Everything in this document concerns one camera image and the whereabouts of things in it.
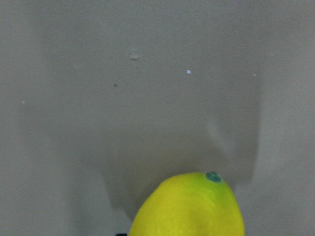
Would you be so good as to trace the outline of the yellow lemon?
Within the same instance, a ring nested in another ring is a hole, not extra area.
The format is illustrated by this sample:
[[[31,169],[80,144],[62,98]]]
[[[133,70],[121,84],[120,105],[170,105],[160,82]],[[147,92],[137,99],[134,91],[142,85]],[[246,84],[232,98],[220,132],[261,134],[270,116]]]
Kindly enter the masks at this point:
[[[229,185],[215,172],[163,181],[145,200],[130,236],[244,236],[245,225]]]

